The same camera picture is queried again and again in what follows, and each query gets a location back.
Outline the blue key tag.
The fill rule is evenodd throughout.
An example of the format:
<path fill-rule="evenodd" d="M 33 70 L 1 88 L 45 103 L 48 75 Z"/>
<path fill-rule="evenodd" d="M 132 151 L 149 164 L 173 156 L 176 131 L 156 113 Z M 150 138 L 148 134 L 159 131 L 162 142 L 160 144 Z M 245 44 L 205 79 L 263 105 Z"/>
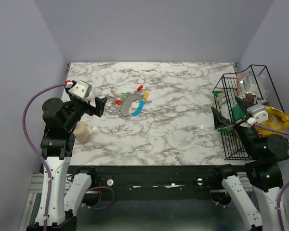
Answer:
<path fill-rule="evenodd" d="M 140 100 L 139 101 L 139 105 L 138 105 L 138 108 L 131 114 L 132 116 L 138 116 L 140 113 L 141 113 L 141 111 L 142 111 L 142 109 L 143 109 L 143 107 L 144 107 L 144 101 L 143 100 Z"/>

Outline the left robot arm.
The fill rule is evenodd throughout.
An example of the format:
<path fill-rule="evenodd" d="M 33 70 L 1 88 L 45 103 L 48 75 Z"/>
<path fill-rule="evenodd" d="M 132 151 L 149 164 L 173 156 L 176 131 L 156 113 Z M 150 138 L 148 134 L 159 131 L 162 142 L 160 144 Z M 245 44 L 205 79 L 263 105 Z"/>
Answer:
<path fill-rule="evenodd" d="M 43 161 L 43 188 L 38 214 L 28 231 L 74 231 L 77 211 L 87 190 L 97 185 L 94 168 L 79 170 L 69 190 L 66 190 L 67 171 L 70 165 L 77 123 L 84 114 L 101 117 L 107 98 L 96 97 L 95 106 L 75 97 L 63 102 L 50 98 L 42 105 L 45 122 L 40 144 Z"/>

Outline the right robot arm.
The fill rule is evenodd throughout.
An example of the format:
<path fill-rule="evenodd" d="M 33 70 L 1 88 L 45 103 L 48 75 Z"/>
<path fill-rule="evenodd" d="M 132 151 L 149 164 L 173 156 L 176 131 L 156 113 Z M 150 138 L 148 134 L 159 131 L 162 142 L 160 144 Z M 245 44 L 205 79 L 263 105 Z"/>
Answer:
<path fill-rule="evenodd" d="M 269 119 L 263 104 L 252 104 L 239 97 L 235 98 L 244 112 L 236 121 L 225 118 L 212 108 L 216 129 L 234 130 L 252 161 L 245 164 L 247 178 L 258 200 L 255 207 L 244 190 L 237 172 L 231 164 L 217 166 L 212 176 L 216 188 L 224 188 L 234 202 L 247 231 L 289 231 L 282 196 L 289 183 L 284 184 L 278 162 L 289 158 L 287 132 L 274 130 L 273 134 L 261 137 L 256 130 Z"/>

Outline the grey curved keyring holder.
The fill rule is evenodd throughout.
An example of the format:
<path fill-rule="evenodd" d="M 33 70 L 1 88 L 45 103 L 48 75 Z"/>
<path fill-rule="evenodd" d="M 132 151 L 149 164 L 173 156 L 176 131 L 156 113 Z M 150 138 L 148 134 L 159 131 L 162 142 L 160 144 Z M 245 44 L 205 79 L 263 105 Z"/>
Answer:
<path fill-rule="evenodd" d="M 121 108 L 120 108 L 120 113 L 123 117 L 127 117 L 127 116 L 130 116 L 130 113 L 129 113 L 129 108 L 130 108 L 130 105 L 136 101 L 136 100 L 141 100 L 141 96 L 139 96 L 138 94 L 129 94 L 127 96 L 127 98 L 125 98 L 121 104 Z"/>

